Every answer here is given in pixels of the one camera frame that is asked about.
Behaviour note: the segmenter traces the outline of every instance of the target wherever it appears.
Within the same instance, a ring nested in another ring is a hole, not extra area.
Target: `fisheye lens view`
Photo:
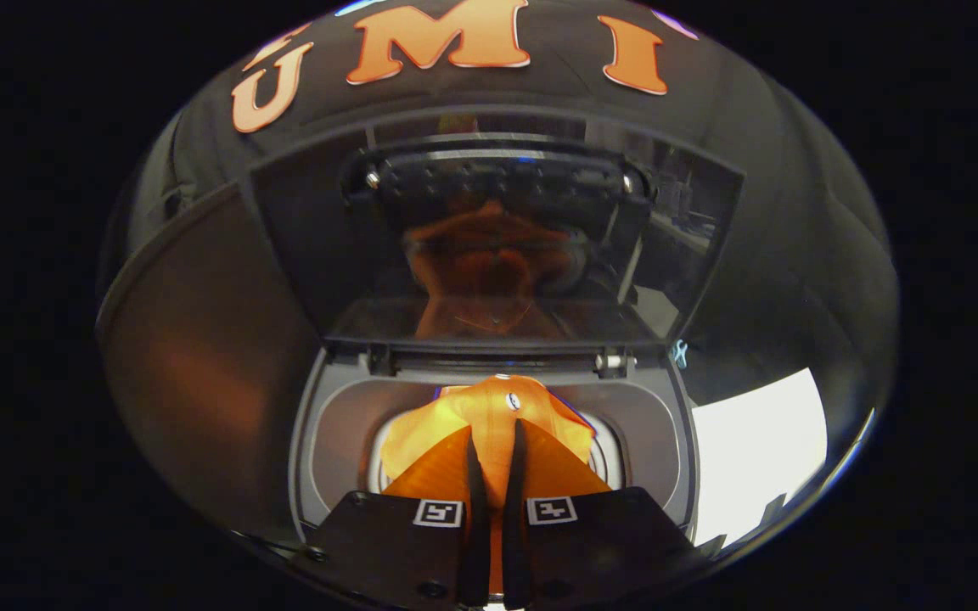
[[[102,252],[121,421],[214,529],[351,608],[621,608],[838,485],[897,272],[791,92],[624,0],[292,25],[153,126]]]

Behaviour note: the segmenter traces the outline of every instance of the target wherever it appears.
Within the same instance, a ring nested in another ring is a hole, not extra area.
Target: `black background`
[[[978,608],[978,3],[662,8],[826,121],[903,286],[900,382],[861,459],[666,606]],[[218,70],[319,9],[0,3],[0,606],[338,608],[160,482],[93,343],[98,245],[133,164]]]

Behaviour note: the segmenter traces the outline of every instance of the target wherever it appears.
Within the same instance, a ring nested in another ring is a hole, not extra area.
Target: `open lid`
[[[510,355],[672,344],[741,182],[609,123],[440,112],[249,180],[327,345]]]

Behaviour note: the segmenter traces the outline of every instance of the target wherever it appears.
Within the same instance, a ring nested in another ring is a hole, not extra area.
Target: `orange object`
[[[430,294],[416,337],[560,336],[535,305],[535,286],[574,266],[565,250],[567,233],[513,216],[489,200],[410,229],[403,239],[411,244],[414,277]]]
[[[587,464],[594,429],[533,378],[494,376],[440,395],[429,405],[402,415],[380,450],[384,472],[399,479],[430,448],[470,426],[485,476],[490,510],[504,507],[515,440],[516,418],[547,430],[577,460]]]
[[[587,466],[594,430],[538,380],[498,375],[449,386],[391,425],[380,450],[393,482],[386,495],[469,503],[466,440],[474,438],[489,509],[489,591],[503,591],[502,510],[508,494],[515,421],[527,434],[527,496],[590,494],[610,488]]]
[[[532,422],[520,421],[527,442],[523,498],[580,496],[609,492],[610,487],[578,460],[553,434]]]
[[[391,482],[385,495],[470,503],[466,444],[470,426],[448,434]]]
[[[614,62],[603,67],[602,74],[617,84],[663,96],[666,82],[659,78],[659,59],[655,57],[655,47],[662,45],[663,39],[625,20],[606,15],[599,15],[599,20],[614,32]]]
[[[415,7],[388,8],[359,20],[353,27],[364,31],[361,59],[346,75],[350,85],[379,81],[399,74],[402,61],[393,57],[393,47],[403,51],[422,70],[436,65],[455,37],[458,49],[447,61],[461,67],[521,67],[531,55],[520,49],[515,16],[527,0],[464,0],[440,19]]]

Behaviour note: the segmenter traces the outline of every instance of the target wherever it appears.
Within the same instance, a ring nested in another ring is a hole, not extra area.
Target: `orange lettering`
[[[307,30],[307,27],[310,26],[311,24],[312,22],[307,22],[304,25],[296,28],[296,30],[289,31],[288,34],[284,34],[282,36],[279,36],[279,38],[275,38],[271,42],[268,42],[266,46],[261,48],[259,52],[256,53],[256,58],[248,62],[248,65],[244,66],[244,69],[241,70],[240,72],[248,72],[248,70],[251,70],[252,66],[255,66],[257,63],[268,58],[269,55],[275,53],[279,49],[283,49],[284,46],[288,45],[290,40],[292,40],[292,37],[300,34],[300,32],[302,31]]]
[[[663,39],[642,27],[599,15],[599,20],[614,35],[614,61],[602,69],[606,78],[617,84],[639,89],[641,92],[662,96],[666,84],[659,78],[659,65],[655,59],[655,47]]]
[[[312,50],[314,42],[304,43],[274,62],[278,69],[278,86],[274,97],[263,108],[256,105],[256,92],[259,80],[267,70],[259,70],[233,89],[233,126],[237,132],[251,134],[260,131],[282,116],[296,95],[296,85],[300,81],[300,59]]]
[[[438,20],[413,7],[397,7],[359,20],[364,30],[361,63],[346,82],[363,85],[401,72],[402,62],[391,57],[395,43],[422,70],[430,69],[451,41],[458,49],[447,57],[461,67],[521,67],[531,55],[520,49],[515,16],[527,0],[463,0]]]

